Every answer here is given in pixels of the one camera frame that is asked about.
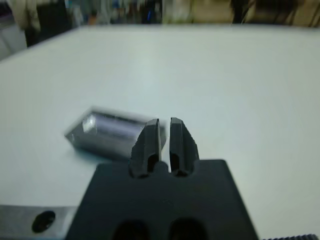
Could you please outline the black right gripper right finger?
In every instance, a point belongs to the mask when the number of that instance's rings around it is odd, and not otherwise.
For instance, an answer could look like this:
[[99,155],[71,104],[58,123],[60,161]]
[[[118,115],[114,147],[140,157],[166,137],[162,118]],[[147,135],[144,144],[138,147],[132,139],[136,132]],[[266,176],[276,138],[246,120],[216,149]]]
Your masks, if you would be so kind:
[[195,140],[184,122],[176,117],[170,120],[169,158],[171,173],[176,177],[192,174],[195,161],[200,159]]

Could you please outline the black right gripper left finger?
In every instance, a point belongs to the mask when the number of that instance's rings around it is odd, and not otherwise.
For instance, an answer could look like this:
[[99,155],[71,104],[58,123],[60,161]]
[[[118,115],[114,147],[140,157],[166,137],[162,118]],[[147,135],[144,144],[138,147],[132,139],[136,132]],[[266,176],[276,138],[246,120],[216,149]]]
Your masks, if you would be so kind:
[[146,178],[161,160],[161,130],[158,118],[146,123],[132,147],[129,172],[133,178]]

